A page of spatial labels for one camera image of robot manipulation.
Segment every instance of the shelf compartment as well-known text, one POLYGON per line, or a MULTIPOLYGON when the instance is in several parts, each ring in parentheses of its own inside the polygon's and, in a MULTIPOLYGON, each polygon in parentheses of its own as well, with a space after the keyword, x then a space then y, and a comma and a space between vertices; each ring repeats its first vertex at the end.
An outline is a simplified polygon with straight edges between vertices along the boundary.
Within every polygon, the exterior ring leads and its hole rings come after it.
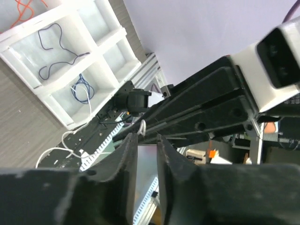
MULTIPOLYGON (((97 61, 84 70, 81 74, 94 89, 94 96, 90 100, 92 108, 92 117, 107 103, 107 101, 118 90, 114 87, 113 82, 118 83, 112 75, 112 82, 107 81, 106 74, 99 73, 102 62, 97 61)), ((68 128, 72 129, 80 126, 90 120, 90 107, 88 104, 79 102, 72 94, 71 87, 78 82, 79 75, 67 84, 64 88, 53 92, 48 96, 39 96, 46 106, 60 119, 60 121, 68 128)), ((86 87, 84 84, 78 84, 76 88, 76 96, 79 100, 86 100, 86 87)))
POLYGON ((48 11, 40 15, 36 15, 30 20, 0 34, 0 52, 5 51, 13 43, 18 42, 39 29, 76 12, 77 9, 83 7, 92 0, 74 0, 69 3, 67 1, 68 0, 47 0, 46 3, 48 5, 48 11))
POLYGON ((129 80, 141 65, 126 38, 110 48, 103 57, 121 85, 129 80))
POLYGON ((11 45, 8 50, 2 53, 2 58, 6 63, 9 61, 8 64, 11 68, 19 77, 22 77, 21 79, 26 80, 26 84, 34 93, 41 94, 47 88, 59 89, 97 59, 96 54, 92 52, 97 48, 97 45, 92 40, 84 24, 80 24, 80 21, 80 17, 74 13, 61 18, 55 23, 59 24, 62 28, 61 44, 64 48, 69 49, 77 55, 82 53, 90 54, 77 57, 73 53, 63 50, 59 45, 60 27, 53 23, 52 26, 48 25, 45 27, 51 26, 48 30, 40 31, 44 48, 53 49, 44 50, 39 41, 38 32, 35 32, 11 45), (40 72, 41 76, 45 79, 48 77, 49 67, 55 62, 74 62, 74 64, 59 63, 53 65, 49 78, 43 80, 38 74, 39 70, 47 66, 40 72), (65 76, 64 82, 61 82, 62 80, 59 81, 63 76, 65 76))
POLYGON ((78 10, 95 42, 121 27, 108 0, 94 0, 78 10))
MULTIPOLYGON (((27 5, 30 0, 22 0, 21 3, 27 5)), ((30 4, 29 7, 24 10, 24 6, 20 5, 19 9, 21 12, 24 12, 21 19, 26 20, 29 19, 30 16, 32 15, 33 10, 33 17, 38 16, 49 9, 48 3, 51 2, 51 0, 44 0, 45 4, 41 0, 33 0, 30 4)), ((19 21, 15 23, 18 18, 20 13, 18 12, 17 8, 18 3, 14 0, 9 0, 9 1, 1 1, 0 2, 0 20, 1 20, 1 25, 0 25, 0 32, 3 33, 11 28, 11 26, 14 24, 14 26, 20 25, 23 22, 19 21)))

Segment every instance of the white shelf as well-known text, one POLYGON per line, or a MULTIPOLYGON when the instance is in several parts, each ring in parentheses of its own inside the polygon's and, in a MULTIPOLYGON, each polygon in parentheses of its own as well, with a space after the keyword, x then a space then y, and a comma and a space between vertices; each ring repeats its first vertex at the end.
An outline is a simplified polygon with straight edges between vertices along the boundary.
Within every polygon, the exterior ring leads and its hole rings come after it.
MULTIPOLYGON (((19 17, 19 12, 17 9, 17 2, 16 1, 1 1, 0 2, 0 8, 1 8, 1 13, 0 13, 0 20, 1 20, 1 25, 0 25, 0 32, 3 33, 11 28, 12 25, 20 25, 23 22, 19 21, 15 23, 18 20, 19 17)), ((32 1, 30 4, 30 8, 34 11, 33 16, 38 16, 46 11, 48 11, 50 8, 47 7, 41 0, 37 1, 32 1)), ((27 8, 23 15, 22 15, 22 20, 26 20, 30 18, 32 15, 32 11, 27 8)))
MULTIPOLYGON (((141 63, 108 0, 45 2, 48 7, 42 2, 30 5, 37 10, 35 17, 0 34, 0 57, 66 128, 73 129, 90 119, 89 106, 76 101, 70 90, 80 73, 95 86, 91 99, 95 116, 141 63), (57 24, 62 28, 62 46, 74 53, 60 47, 57 24), (44 48, 51 50, 42 48, 39 30, 44 48), (51 66, 57 62, 67 63, 51 66)), ((5 10, 16 4, 11 1, 5 10)))
POLYGON ((126 38, 119 41, 103 56, 121 84, 130 78, 141 65, 126 38))

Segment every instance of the white cable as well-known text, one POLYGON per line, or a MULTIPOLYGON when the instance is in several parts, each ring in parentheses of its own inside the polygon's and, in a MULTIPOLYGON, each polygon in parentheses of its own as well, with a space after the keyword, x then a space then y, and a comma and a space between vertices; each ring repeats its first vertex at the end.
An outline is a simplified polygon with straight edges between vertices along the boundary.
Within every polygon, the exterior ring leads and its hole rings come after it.
POLYGON ((83 158, 88 158, 88 157, 93 156, 93 155, 110 154, 110 152, 102 152, 102 153, 95 153, 95 154, 92 154, 92 155, 88 155, 88 156, 86 156, 86 157, 81 157, 81 156, 75 154, 73 150, 69 149, 68 146, 67 146, 67 145, 65 144, 65 142, 64 142, 64 139, 65 139, 65 136, 66 136, 66 135, 68 135, 68 134, 73 134, 73 135, 76 134, 78 131, 80 131, 81 129, 85 128, 85 127, 89 124, 89 122, 91 121, 91 119, 92 119, 92 106, 91 106, 91 104, 90 104, 90 97, 89 97, 89 94, 88 94, 88 92, 86 91, 86 89, 84 89, 83 87, 79 86, 79 88, 82 88, 82 89, 85 91, 85 93, 86 93, 86 95, 87 95, 87 97, 88 97, 88 103, 89 103, 89 106, 90 106, 90 120, 89 120, 86 124, 83 124, 81 127, 79 127, 79 128, 76 129, 76 130, 73 130, 73 131, 67 131, 67 132, 63 133, 62 136, 61 136, 61 143, 62 143, 62 145, 64 146, 64 148, 54 147, 54 148, 50 148, 50 149, 47 149, 46 151, 44 151, 44 152, 41 154, 41 156, 38 158, 38 160, 37 160, 36 167, 35 167, 36 169, 37 169, 37 167, 38 167, 38 164, 39 164, 40 161, 42 160, 43 156, 44 156, 46 153, 51 152, 51 151, 54 150, 54 149, 64 150, 64 151, 70 152, 70 154, 69 154, 66 158, 70 157, 71 155, 73 155, 73 156, 75 156, 75 157, 77 157, 77 158, 83 159, 83 158))
MULTIPOLYGON (((88 97, 87 99, 88 99, 88 103, 89 103, 89 106, 90 106, 90 120, 89 120, 89 122, 90 122, 90 121, 92 120, 92 106, 91 106, 91 104, 90 104, 90 97, 89 97, 89 94, 88 94, 88 92, 86 91, 86 89, 84 89, 83 87, 81 87, 81 86, 78 86, 78 87, 81 88, 81 89, 83 89, 83 90, 85 91, 87 97, 88 97)), ((66 135, 69 135, 69 134, 72 134, 72 135, 76 134, 78 131, 80 131, 81 129, 85 128, 85 127, 89 124, 89 122, 87 122, 86 124, 83 124, 81 127, 77 128, 76 130, 73 130, 73 131, 67 131, 67 132, 63 133, 62 136, 61 136, 61 143, 62 143, 62 145, 63 145, 66 149, 69 149, 69 147, 65 144, 65 141, 64 141, 65 136, 66 136, 66 135)))
POLYGON ((71 150, 71 149, 65 149, 65 148, 54 147, 54 148, 47 149, 46 151, 44 151, 44 152, 41 154, 41 156, 40 156, 40 157, 38 158, 38 160, 37 160, 37 163, 36 163, 36 167, 35 167, 35 168, 36 168, 36 169, 38 168, 38 164, 40 163, 40 161, 42 160, 43 156, 44 156, 46 153, 48 153, 48 152, 50 152, 50 151, 52 151, 52 150, 55 150, 55 149, 63 150, 63 151, 68 151, 68 152, 70 152, 71 155, 73 155, 73 156, 75 156, 75 157, 77 157, 77 158, 80 158, 80 159, 88 158, 88 157, 91 157, 91 156, 94 156, 94 155, 111 154, 111 152, 101 152, 101 153, 95 153, 95 154, 92 154, 92 155, 88 155, 88 156, 85 156, 85 157, 81 157, 81 156, 75 154, 74 151, 71 150))

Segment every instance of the camera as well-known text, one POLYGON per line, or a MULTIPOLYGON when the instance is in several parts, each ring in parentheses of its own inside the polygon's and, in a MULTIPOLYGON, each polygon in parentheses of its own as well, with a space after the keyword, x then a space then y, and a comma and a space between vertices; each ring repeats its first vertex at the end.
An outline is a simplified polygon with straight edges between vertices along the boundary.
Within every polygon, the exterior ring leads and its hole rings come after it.
POLYGON ((260 113, 295 96, 300 89, 300 17, 275 27, 231 58, 260 113))
POLYGON ((285 30, 275 28, 258 45, 257 53, 275 88, 300 82, 300 67, 285 30))

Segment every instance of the black camera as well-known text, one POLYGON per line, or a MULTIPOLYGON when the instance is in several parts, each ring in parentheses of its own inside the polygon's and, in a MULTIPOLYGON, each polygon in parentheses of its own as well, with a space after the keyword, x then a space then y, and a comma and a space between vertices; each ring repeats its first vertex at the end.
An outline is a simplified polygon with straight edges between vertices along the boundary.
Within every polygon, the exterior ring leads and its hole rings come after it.
POLYGON ((270 32, 256 50, 275 88, 300 82, 300 67, 280 28, 270 32))

